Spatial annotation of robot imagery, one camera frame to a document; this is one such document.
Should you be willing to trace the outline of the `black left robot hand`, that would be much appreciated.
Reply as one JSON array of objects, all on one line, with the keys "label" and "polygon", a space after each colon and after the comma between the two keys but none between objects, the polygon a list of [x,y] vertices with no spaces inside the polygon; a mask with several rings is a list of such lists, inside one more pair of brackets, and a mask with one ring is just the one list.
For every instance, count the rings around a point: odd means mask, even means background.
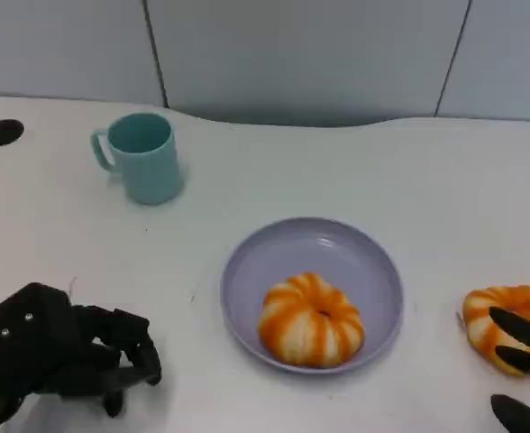
[{"label": "black left robot hand", "polygon": [[150,321],[121,309],[76,305],[72,311],[78,341],[65,345],[65,359],[35,391],[63,399],[100,398],[106,414],[115,418],[127,389],[142,382],[155,386],[162,378]]}]

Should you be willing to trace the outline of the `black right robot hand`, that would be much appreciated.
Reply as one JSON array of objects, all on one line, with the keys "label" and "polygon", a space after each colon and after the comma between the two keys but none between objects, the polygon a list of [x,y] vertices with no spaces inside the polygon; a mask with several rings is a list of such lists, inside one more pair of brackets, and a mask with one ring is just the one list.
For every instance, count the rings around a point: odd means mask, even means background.
[{"label": "black right robot hand", "polygon": [[[498,307],[491,307],[489,315],[501,330],[530,347],[530,321]],[[494,352],[509,366],[530,375],[529,353],[505,345],[497,345]],[[530,406],[505,394],[493,394],[490,405],[507,432],[530,432]]]}]

